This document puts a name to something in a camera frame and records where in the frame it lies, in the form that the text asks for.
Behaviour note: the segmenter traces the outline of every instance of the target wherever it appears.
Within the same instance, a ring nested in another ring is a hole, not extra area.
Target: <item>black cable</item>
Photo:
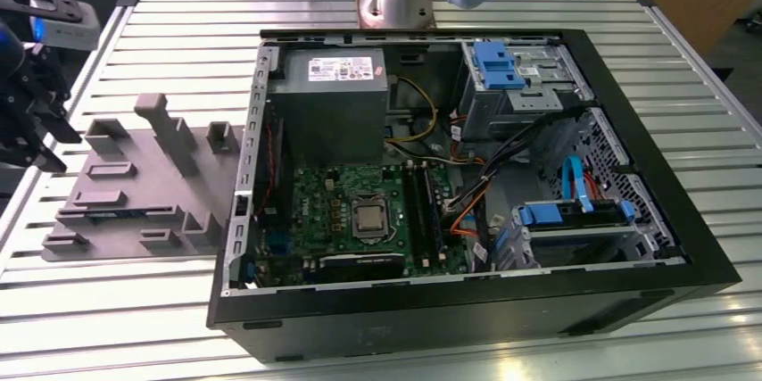
[[[414,131],[414,118],[412,118],[412,120],[406,123],[406,131],[410,136],[417,134],[417,131]],[[428,147],[425,144],[424,139],[425,138],[421,137],[420,140],[413,140],[410,143],[417,143],[428,156],[439,156],[436,152],[433,152],[433,149],[431,149],[431,147]]]
[[[487,251],[485,261],[476,258],[473,272],[488,272],[491,270],[491,253],[493,249],[489,237],[489,225],[487,224],[487,203],[484,202],[484,198],[481,198],[473,205],[472,212],[479,244]]]
[[[565,111],[545,113],[531,124],[521,128],[521,130],[504,141],[497,150],[492,153],[480,168],[479,176],[473,180],[473,183],[469,186],[463,187],[460,192],[453,195],[448,206],[452,207],[469,195],[475,195],[476,192],[480,191],[480,187],[489,183],[491,178],[500,168],[500,164],[509,161],[511,158],[513,158],[515,155],[529,146],[535,133],[537,133],[543,127],[557,120],[579,117],[589,107],[595,107],[596,105],[597,104],[595,102],[581,102],[573,107],[569,107]]]

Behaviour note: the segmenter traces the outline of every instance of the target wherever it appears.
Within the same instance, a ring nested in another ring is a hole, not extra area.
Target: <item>red wire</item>
[[[456,149],[457,149],[457,140],[452,140],[452,145],[449,145],[449,157],[452,158],[452,161],[467,161],[468,158],[459,158],[456,155]],[[479,165],[484,165],[484,160],[479,157],[473,158],[473,162],[476,162]]]
[[[261,200],[261,206],[257,211],[257,216],[261,214],[264,210],[264,206],[266,205],[266,201],[270,198],[272,188],[274,188],[274,156],[272,156],[272,125],[266,125],[266,156],[268,156],[268,166],[270,169],[270,182],[266,186],[266,194],[264,195],[264,199]]]
[[[597,189],[597,184],[595,183],[592,175],[587,172],[584,173],[584,179],[587,180],[587,183],[589,184],[591,187],[592,198],[600,200],[603,198],[603,195],[600,193],[600,190]]]

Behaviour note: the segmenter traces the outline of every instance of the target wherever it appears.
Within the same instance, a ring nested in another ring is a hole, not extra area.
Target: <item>slotted metal table surface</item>
[[[165,93],[170,115],[190,126],[210,120],[241,126],[258,30],[354,27],[353,6],[353,0],[140,0],[117,7],[73,87],[73,127],[84,132],[94,118],[118,118],[125,127],[145,128],[132,114],[140,92]],[[85,144],[56,145],[69,172],[29,169],[0,222],[0,377],[762,377],[759,128],[659,10],[633,0],[492,0],[460,11],[439,1],[436,22],[440,28],[588,31],[743,283],[609,335],[265,367],[204,326],[210,257],[39,259],[88,151]]]

